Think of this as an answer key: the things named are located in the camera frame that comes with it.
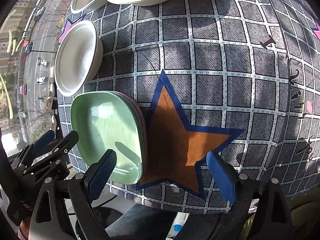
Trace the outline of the light green rectangular plate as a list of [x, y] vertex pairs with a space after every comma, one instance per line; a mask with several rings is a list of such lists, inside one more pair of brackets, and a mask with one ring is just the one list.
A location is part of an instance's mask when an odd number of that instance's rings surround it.
[[111, 149], [117, 164], [110, 180], [134, 185], [142, 173], [142, 153], [133, 112], [110, 91], [88, 92], [77, 96], [70, 110], [72, 129], [79, 135], [78, 151], [91, 166]]

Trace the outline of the red rectangular plate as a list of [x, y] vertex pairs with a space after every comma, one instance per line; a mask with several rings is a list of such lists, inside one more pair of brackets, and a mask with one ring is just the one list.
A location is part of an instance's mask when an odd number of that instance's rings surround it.
[[134, 100], [132, 100], [127, 95], [118, 92], [118, 91], [110, 91], [112, 94], [115, 94], [117, 97], [124, 100], [124, 102], [128, 105], [129, 109], [133, 112], [133, 116], [136, 119], [137, 122], [137, 129], [138, 129], [138, 135], [140, 140], [140, 149], [142, 153], [142, 173], [144, 173], [147, 169], [147, 136], [146, 136], [146, 129], [145, 129], [145, 119], [142, 111], [140, 110], [140, 107], [138, 103], [136, 103]]

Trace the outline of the grey checked star tablecloth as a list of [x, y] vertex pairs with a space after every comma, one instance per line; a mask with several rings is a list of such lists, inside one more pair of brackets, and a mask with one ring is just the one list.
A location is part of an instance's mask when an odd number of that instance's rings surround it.
[[221, 151], [289, 200], [319, 185], [319, 17], [306, 0], [108, 3], [89, 20], [104, 57], [80, 93], [116, 90], [143, 112], [165, 72], [190, 126], [242, 129]]

